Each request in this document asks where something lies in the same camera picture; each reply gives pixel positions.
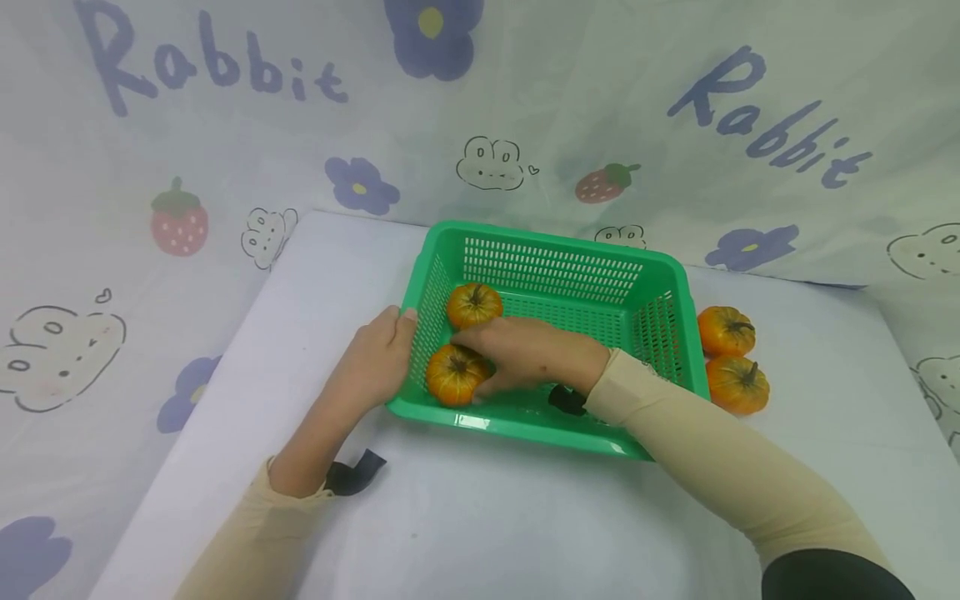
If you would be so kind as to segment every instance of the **purple flower print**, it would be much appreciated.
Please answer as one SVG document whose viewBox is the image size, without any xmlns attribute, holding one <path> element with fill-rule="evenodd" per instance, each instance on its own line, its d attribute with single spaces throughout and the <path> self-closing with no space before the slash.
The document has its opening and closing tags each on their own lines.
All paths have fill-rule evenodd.
<svg viewBox="0 0 960 600">
<path fill-rule="evenodd" d="M 333 197 L 351 210 L 366 210 L 371 215 L 383 216 L 390 205 L 400 201 L 400 191 L 385 183 L 369 160 L 330 158 L 324 165 L 326 176 L 333 181 Z"/>
<path fill-rule="evenodd" d="M 57 523 L 27 516 L 0 529 L 0 599 L 27 600 L 70 559 L 73 542 L 51 538 Z"/>
<path fill-rule="evenodd" d="M 756 229 L 734 229 L 717 242 L 717 249 L 704 258 L 711 267 L 724 265 L 730 271 L 750 271 L 796 250 L 790 242 L 800 228 L 790 225 L 764 233 Z"/>
<path fill-rule="evenodd" d="M 442 82 L 467 73 L 473 64 L 470 31 L 480 22 L 483 0 L 384 0 L 383 6 L 404 73 Z"/>
<path fill-rule="evenodd" d="M 180 371 L 174 394 L 163 403 L 156 416 L 156 429 L 160 433 L 175 433 L 186 425 L 221 358 L 198 358 Z"/>
</svg>

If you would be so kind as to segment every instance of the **strawberry leaves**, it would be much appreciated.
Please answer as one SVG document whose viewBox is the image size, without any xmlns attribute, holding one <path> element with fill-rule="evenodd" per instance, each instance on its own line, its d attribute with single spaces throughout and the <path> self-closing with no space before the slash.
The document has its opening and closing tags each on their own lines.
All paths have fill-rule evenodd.
<svg viewBox="0 0 960 600">
<path fill-rule="evenodd" d="M 607 175 L 607 183 L 616 185 L 623 190 L 630 187 L 631 183 L 634 182 L 633 178 L 630 176 L 630 172 L 636 171 L 639 168 L 640 165 L 638 164 L 632 164 L 627 167 L 617 162 L 612 162 L 604 167 L 603 170 Z"/>
<path fill-rule="evenodd" d="M 183 180 L 174 177 L 170 189 L 154 198 L 154 201 L 150 203 L 150 208 L 154 212 L 162 212 L 175 219 L 183 218 L 191 209 L 200 208 L 200 199 L 189 192 L 182 191 L 180 189 L 182 185 Z"/>
</svg>

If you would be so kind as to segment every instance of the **green plastic basket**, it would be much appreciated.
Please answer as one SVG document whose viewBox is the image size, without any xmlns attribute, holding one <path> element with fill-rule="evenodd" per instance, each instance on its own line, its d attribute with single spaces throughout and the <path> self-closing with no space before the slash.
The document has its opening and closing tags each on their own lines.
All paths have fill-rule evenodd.
<svg viewBox="0 0 960 600">
<path fill-rule="evenodd" d="M 505 315 L 535 317 L 623 348 L 660 376 L 707 398 L 707 374 L 686 272 L 659 252 L 516 229 L 446 221 L 432 227 L 403 307 L 420 313 L 410 374 L 388 407 L 400 417 L 511 438 L 652 460 L 626 431 L 547 403 L 552 386 L 445 408 L 426 389 L 430 356 L 452 328 L 446 301 L 479 281 L 503 299 Z"/>
</svg>

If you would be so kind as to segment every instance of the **beige arm sleeve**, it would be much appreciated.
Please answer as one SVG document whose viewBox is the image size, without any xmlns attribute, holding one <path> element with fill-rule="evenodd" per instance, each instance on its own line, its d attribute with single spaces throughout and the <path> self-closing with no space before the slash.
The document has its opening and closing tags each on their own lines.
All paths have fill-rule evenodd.
<svg viewBox="0 0 960 600">
<path fill-rule="evenodd" d="M 764 568 L 794 550 L 828 548 L 891 570 L 833 486 L 626 352 L 613 351 L 586 408 L 598 419 L 626 427 L 681 487 L 743 532 Z"/>
<path fill-rule="evenodd" d="M 303 549 L 333 497 L 274 492 L 268 461 L 183 580 L 177 600 L 286 598 Z"/>
</svg>

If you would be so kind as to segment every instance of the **strawberry print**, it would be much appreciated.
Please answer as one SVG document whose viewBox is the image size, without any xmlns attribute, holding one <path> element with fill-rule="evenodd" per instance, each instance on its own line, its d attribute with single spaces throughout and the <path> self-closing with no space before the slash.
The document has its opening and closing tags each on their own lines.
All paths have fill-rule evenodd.
<svg viewBox="0 0 960 600">
<path fill-rule="evenodd" d="M 634 182 L 630 173 L 640 168 L 638 164 L 629 167 L 612 162 L 606 167 L 590 173 L 577 183 L 577 200 L 585 204 L 600 204 L 613 200 Z"/>
<path fill-rule="evenodd" d="M 170 189 L 150 203 L 154 217 L 150 230 L 161 250 L 173 256 L 190 256 L 204 246 L 207 226 L 206 210 L 200 199 L 180 189 L 183 182 L 174 178 Z"/>
</svg>

